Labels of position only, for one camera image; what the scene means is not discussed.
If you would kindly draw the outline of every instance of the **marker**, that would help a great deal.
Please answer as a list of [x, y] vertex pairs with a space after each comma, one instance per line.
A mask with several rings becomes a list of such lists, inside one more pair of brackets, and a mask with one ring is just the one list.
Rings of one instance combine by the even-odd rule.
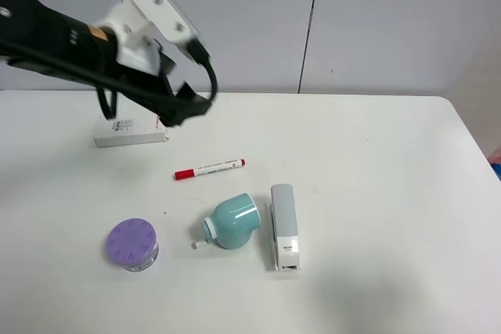
[[210, 166], [192, 168], [191, 170], [177, 171], [174, 173], [174, 180], [194, 178], [198, 175], [213, 174], [214, 172], [231, 170], [233, 168], [243, 166], [245, 166], [245, 160], [229, 160], [228, 162], [212, 164]]

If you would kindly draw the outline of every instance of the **teal ceramic cup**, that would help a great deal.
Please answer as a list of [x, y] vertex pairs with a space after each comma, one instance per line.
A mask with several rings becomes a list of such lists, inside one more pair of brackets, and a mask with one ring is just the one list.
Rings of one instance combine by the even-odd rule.
[[199, 248], [214, 240], [227, 250], [240, 248], [249, 241], [252, 231], [261, 225], [258, 207], [243, 193], [220, 203], [202, 222], [205, 239], [195, 243]]

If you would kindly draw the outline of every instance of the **table surface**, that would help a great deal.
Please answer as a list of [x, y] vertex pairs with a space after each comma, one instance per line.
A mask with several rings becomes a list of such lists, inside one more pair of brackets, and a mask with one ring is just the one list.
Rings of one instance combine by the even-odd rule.
[[[167, 142], [107, 149], [99, 115], [94, 92], [0, 92], [0, 331], [501, 332], [501, 185], [446, 100], [220, 94]], [[232, 158], [247, 164], [172, 181]], [[298, 272], [272, 269], [277, 183], [294, 186]], [[193, 250], [242, 192], [263, 218], [249, 243]], [[130, 217], [160, 244], [138, 273], [103, 252]]]

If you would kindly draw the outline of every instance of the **purple lid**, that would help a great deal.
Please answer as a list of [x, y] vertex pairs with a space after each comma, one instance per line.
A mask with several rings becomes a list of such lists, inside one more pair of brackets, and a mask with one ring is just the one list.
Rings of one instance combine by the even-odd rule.
[[119, 223], [106, 239], [106, 251], [111, 260], [121, 265], [144, 261], [157, 243], [155, 229], [148, 221], [131, 218]]

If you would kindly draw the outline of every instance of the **round container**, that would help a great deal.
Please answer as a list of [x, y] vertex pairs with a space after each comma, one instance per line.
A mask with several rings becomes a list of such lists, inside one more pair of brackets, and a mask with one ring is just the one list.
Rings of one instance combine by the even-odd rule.
[[108, 235], [106, 251], [114, 263], [126, 270], [145, 270], [158, 256], [157, 233], [144, 219], [127, 219]]

